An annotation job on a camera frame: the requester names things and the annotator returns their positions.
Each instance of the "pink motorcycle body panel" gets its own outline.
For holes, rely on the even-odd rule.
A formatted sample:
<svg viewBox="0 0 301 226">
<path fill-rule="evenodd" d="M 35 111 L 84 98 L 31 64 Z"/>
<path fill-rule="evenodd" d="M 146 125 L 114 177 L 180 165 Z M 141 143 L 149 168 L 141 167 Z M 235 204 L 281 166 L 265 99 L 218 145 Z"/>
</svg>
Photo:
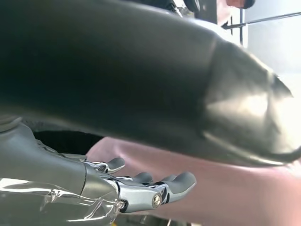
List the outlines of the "pink motorcycle body panel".
<svg viewBox="0 0 301 226">
<path fill-rule="evenodd" d="M 203 226 L 300 226 L 301 165 L 244 168 L 104 138 L 92 147 L 91 161 L 124 158 L 117 176 L 149 172 L 155 180 L 184 171 L 198 184 L 183 200 L 147 212 Z"/>
</svg>

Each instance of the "chrome bolt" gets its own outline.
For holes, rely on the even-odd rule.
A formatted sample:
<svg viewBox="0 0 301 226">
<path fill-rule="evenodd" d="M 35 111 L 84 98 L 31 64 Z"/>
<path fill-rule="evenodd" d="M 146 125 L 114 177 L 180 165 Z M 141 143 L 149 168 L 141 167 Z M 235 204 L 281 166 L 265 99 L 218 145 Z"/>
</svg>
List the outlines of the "chrome bolt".
<svg viewBox="0 0 301 226">
<path fill-rule="evenodd" d="M 162 197 L 160 194 L 155 194 L 152 199 L 152 207 L 158 208 L 162 202 Z"/>
</svg>

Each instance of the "metal rod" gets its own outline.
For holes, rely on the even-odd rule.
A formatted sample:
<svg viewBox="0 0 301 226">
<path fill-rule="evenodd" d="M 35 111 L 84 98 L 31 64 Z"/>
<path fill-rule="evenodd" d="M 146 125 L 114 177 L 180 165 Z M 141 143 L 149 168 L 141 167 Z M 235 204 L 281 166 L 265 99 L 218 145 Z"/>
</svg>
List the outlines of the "metal rod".
<svg viewBox="0 0 301 226">
<path fill-rule="evenodd" d="M 224 27 L 224 29 L 226 29 L 226 30 L 235 29 L 235 28 L 239 28 L 239 27 L 244 27 L 244 26 L 247 26 L 247 24 L 256 24 L 256 23 L 265 22 L 265 21 L 279 20 L 279 19 L 284 19 L 284 18 L 289 18 L 289 17 L 293 17 L 293 16 L 301 16 L 301 12 L 284 14 L 284 15 L 281 15 L 281 16 L 272 16 L 272 17 L 253 20 L 253 21 L 241 23 L 241 24 L 232 24 L 232 25 L 229 25 L 229 26 L 226 26 L 226 27 Z"/>
</svg>

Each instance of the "white wall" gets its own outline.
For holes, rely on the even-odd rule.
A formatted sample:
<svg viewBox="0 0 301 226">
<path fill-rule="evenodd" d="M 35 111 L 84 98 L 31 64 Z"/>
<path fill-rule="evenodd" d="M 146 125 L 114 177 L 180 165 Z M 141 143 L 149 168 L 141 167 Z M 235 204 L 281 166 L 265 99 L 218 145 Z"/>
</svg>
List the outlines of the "white wall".
<svg viewBox="0 0 301 226">
<path fill-rule="evenodd" d="M 245 20 L 300 11 L 300 0 L 256 0 Z M 250 25 L 247 33 L 247 48 L 278 74 L 301 76 L 301 16 Z"/>
</svg>

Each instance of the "gray floor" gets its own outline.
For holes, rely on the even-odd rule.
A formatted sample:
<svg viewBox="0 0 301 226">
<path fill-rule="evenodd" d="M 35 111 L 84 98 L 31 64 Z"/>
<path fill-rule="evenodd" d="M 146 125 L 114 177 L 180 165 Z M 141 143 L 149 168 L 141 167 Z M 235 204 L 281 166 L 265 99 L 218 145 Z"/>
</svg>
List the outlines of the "gray floor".
<svg viewBox="0 0 301 226">
<path fill-rule="evenodd" d="M 189 226 L 187 223 L 174 222 L 153 216 L 119 215 L 115 224 L 117 226 Z"/>
</svg>

